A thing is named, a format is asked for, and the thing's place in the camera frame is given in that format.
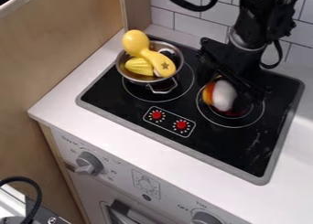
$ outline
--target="cable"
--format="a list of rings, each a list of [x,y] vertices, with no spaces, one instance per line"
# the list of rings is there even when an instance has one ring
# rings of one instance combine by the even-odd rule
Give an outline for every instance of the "cable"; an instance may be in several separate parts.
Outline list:
[[[170,0],[170,1],[188,10],[195,12],[203,12],[214,7],[219,0],[210,0],[210,2],[207,5],[193,5],[192,3],[185,0]]]
[[[38,210],[40,208],[40,204],[41,204],[41,200],[42,200],[42,192],[41,192],[40,186],[35,181],[31,180],[30,178],[23,177],[23,176],[11,176],[11,177],[8,177],[6,179],[1,180],[0,181],[0,187],[5,185],[5,184],[12,183],[12,182],[24,182],[24,183],[30,184],[31,186],[33,186],[36,189],[36,192],[37,192],[36,203],[35,203],[34,207],[30,210],[28,215],[21,222],[21,224],[31,224],[33,222],[33,219],[34,219],[36,213],[38,212]]]
[[[265,69],[274,69],[274,68],[276,68],[280,64],[282,59],[283,59],[283,49],[282,49],[282,46],[280,45],[279,40],[275,40],[274,41],[274,45],[275,45],[275,48],[276,48],[277,53],[278,53],[278,61],[275,64],[272,64],[272,65],[267,65],[267,64],[264,64],[262,61],[260,61],[261,66],[263,68],[265,68]]]

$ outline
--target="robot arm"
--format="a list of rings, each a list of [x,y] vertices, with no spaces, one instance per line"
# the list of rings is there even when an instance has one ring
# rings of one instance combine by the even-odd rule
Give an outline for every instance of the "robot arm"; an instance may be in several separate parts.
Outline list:
[[[185,0],[170,0],[191,11],[210,10],[218,0],[210,0],[207,5],[193,5]],[[217,59],[212,54],[208,39],[200,42],[200,62],[207,69],[212,69],[231,82],[238,92],[250,102],[261,103],[266,96],[263,88],[256,87],[241,74],[254,72],[263,66],[272,69],[279,65],[283,51],[279,38],[290,36],[296,26],[293,21],[297,0],[240,0],[240,13],[229,35],[230,42],[226,46],[226,59]],[[265,65],[261,57],[268,44],[273,43],[277,49],[279,60],[276,64]]]

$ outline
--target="wooden wall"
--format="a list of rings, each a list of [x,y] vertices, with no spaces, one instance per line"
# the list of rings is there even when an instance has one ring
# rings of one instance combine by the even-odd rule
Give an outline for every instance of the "wooden wall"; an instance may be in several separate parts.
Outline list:
[[[122,26],[119,0],[32,0],[0,18],[0,179],[33,178],[43,204],[72,223],[81,216],[26,111]]]

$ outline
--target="white countertop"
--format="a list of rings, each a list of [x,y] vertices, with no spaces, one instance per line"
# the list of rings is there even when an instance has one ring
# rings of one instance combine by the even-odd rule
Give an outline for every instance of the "white countertop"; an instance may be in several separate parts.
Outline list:
[[[191,47],[199,47],[197,37],[163,27],[150,26],[146,32]],[[85,60],[38,101],[28,111],[29,115],[41,123],[57,127],[96,145],[253,224],[311,222],[313,68],[295,67],[289,63],[277,69],[303,80],[306,89],[271,181],[259,187],[76,105],[75,98],[114,62],[122,49],[123,33],[119,32]]]

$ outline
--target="black stovetop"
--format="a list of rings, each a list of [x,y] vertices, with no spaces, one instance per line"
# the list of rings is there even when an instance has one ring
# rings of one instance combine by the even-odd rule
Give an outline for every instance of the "black stovetop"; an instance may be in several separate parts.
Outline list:
[[[197,51],[171,43],[182,51],[186,64],[177,78],[178,87],[170,94],[152,94],[122,78],[112,66],[79,96],[77,103],[247,181],[267,183],[302,93],[302,83],[260,71],[251,81],[270,87],[271,94],[263,105],[252,106],[246,116],[227,119],[202,102]],[[153,112],[161,112],[165,118],[154,120]],[[188,128],[179,130],[177,121],[186,121]]]

